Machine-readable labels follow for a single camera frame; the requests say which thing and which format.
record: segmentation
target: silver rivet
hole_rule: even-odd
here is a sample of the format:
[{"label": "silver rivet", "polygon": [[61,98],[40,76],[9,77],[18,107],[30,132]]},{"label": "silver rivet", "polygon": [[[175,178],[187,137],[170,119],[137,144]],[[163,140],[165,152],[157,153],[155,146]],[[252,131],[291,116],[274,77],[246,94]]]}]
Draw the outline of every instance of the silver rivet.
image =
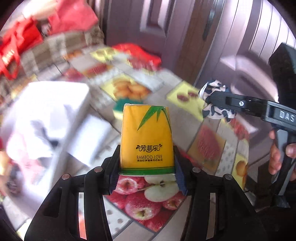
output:
[{"label": "silver rivet", "polygon": [[225,178],[226,178],[227,180],[232,180],[232,176],[231,176],[230,174],[226,174],[226,175],[225,175]]},{"label": "silver rivet", "polygon": [[103,171],[103,168],[102,167],[95,167],[94,171],[95,172],[101,172],[101,171]]},{"label": "silver rivet", "polygon": [[192,168],[192,171],[195,173],[200,173],[201,169],[199,167]]},{"label": "silver rivet", "polygon": [[67,180],[69,177],[70,177],[70,174],[68,174],[68,173],[62,175],[63,180]]}]

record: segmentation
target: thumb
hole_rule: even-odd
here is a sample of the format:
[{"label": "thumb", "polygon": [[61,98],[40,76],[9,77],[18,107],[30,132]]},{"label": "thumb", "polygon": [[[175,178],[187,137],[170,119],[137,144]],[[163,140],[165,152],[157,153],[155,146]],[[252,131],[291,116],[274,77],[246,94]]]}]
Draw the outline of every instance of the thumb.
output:
[{"label": "thumb", "polygon": [[296,158],[296,143],[292,143],[286,147],[286,155],[290,158]]}]

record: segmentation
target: bag handle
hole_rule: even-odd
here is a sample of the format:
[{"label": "bag handle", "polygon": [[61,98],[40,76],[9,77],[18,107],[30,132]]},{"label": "bag handle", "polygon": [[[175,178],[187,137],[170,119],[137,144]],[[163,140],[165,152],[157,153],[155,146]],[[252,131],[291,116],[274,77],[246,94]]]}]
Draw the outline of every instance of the bag handle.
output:
[{"label": "bag handle", "polygon": [[17,67],[16,69],[13,71],[13,73],[9,73],[8,69],[6,68],[7,66],[5,66],[5,63],[3,61],[2,58],[0,58],[0,69],[3,72],[3,74],[5,75],[5,77],[9,80],[13,80],[17,77],[17,74],[19,72],[19,68],[20,68],[20,54],[18,52],[17,49],[17,40],[16,40],[16,36],[14,34],[11,35],[11,52],[13,53],[13,58],[11,60],[15,60]]}]

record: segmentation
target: red bag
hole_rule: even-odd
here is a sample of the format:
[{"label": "red bag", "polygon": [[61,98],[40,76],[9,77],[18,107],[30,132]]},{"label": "red bag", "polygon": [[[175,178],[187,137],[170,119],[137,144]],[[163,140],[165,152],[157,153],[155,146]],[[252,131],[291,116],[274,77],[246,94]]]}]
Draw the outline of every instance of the red bag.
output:
[{"label": "red bag", "polygon": [[49,35],[70,30],[87,31],[98,22],[96,14],[85,0],[58,0],[57,11],[48,17]]},{"label": "red bag", "polygon": [[[0,46],[0,75],[4,74],[7,79],[15,79],[20,66],[20,54],[43,41],[36,27],[36,20],[32,18],[16,22],[8,30]],[[17,67],[13,73],[9,73],[7,66],[15,60]]]},{"label": "red bag", "polygon": [[129,53],[130,55],[138,58],[141,61],[145,61],[150,63],[155,67],[159,67],[161,65],[161,59],[158,56],[148,54],[144,50],[142,50],[138,45],[125,43],[125,44],[117,44],[112,46],[114,49],[118,49],[119,51]]}]

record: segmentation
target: green bamboo leaf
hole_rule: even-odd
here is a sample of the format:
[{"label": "green bamboo leaf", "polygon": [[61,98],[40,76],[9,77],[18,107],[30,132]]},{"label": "green bamboo leaf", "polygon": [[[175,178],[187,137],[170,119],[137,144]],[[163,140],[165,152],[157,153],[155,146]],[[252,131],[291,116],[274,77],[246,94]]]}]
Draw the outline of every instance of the green bamboo leaf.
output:
[{"label": "green bamboo leaf", "polygon": [[159,118],[159,115],[160,115],[160,113],[161,113],[161,109],[162,109],[162,108],[159,108],[159,109],[157,110],[157,114],[156,114],[156,122],[158,122],[158,118]]},{"label": "green bamboo leaf", "polygon": [[168,125],[169,125],[169,127],[170,127],[170,132],[172,133],[172,127],[171,127],[171,125],[170,125],[170,118],[169,118],[169,116],[168,116],[168,112],[167,112],[166,108],[162,108],[162,111],[164,112],[165,117],[167,118]]},{"label": "green bamboo leaf", "polygon": [[158,109],[162,108],[162,106],[151,106],[149,108],[149,110],[146,112],[146,114],[144,115],[140,125],[139,125],[139,128],[138,130],[146,123],[147,120],[149,120],[155,112],[158,111]]}]

